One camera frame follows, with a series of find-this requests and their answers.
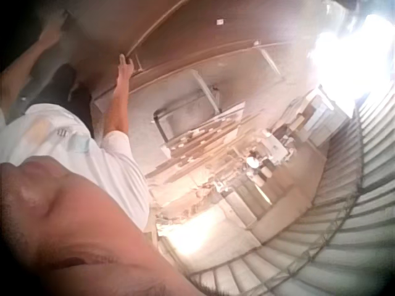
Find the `bright light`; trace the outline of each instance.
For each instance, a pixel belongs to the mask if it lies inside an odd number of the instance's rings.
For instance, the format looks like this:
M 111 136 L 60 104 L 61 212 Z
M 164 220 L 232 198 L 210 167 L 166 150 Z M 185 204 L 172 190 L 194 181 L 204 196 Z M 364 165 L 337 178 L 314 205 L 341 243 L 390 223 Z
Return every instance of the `bright light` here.
M 249 156 L 246 159 L 247 164 L 251 167 L 251 168 L 258 168 L 259 167 L 259 160 L 256 159 L 253 156 Z
M 221 209 L 216 207 L 189 220 L 184 225 L 167 234 L 171 244 L 182 255 L 198 251 L 215 225 L 225 219 Z
M 387 82 L 394 33 L 391 23 L 369 15 L 359 31 L 343 39 L 332 33 L 319 36 L 310 56 L 325 92 L 340 108 L 352 111 L 355 99 Z
M 269 203 L 272 204 L 270 199 L 267 197 L 267 195 L 259 188 L 257 184 L 255 184 L 255 187 L 258 189 L 259 193 L 264 197 L 264 199 Z

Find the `white t-shirt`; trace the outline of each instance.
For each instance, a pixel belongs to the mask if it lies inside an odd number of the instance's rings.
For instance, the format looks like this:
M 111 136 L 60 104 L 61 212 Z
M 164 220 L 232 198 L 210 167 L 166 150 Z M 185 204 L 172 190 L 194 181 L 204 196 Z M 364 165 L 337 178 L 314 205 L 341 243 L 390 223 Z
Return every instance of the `white t-shirt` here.
M 113 131 L 99 147 L 82 121 L 58 105 L 33 105 L 8 126 L 0 109 L 0 163 L 17 166 L 32 155 L 51 156 L 89 179 L 144 229 L 150 194 L 126 134 Z

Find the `raised arm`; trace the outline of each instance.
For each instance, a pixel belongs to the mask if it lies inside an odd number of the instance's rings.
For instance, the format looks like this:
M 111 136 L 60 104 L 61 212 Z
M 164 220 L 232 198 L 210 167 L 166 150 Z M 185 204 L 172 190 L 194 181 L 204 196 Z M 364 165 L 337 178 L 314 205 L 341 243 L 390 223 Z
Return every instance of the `raised arm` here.
M 133 73 L 133 62 L 129 60 L 126 63 L 123 54 L 119 57 L 117 86 L 110 106 L 104 115 L 104 134 L 106 136 L 112 131 L 121 131 L 128 135 L 128 97 L 129 97 L 129 79 Z
M 39 40 L 1 73 L 0 108 L 4 116 L 8 115 L 39 56 L 59 41 L 64 20 L 64 15 L 54 16 L 44 27 Z

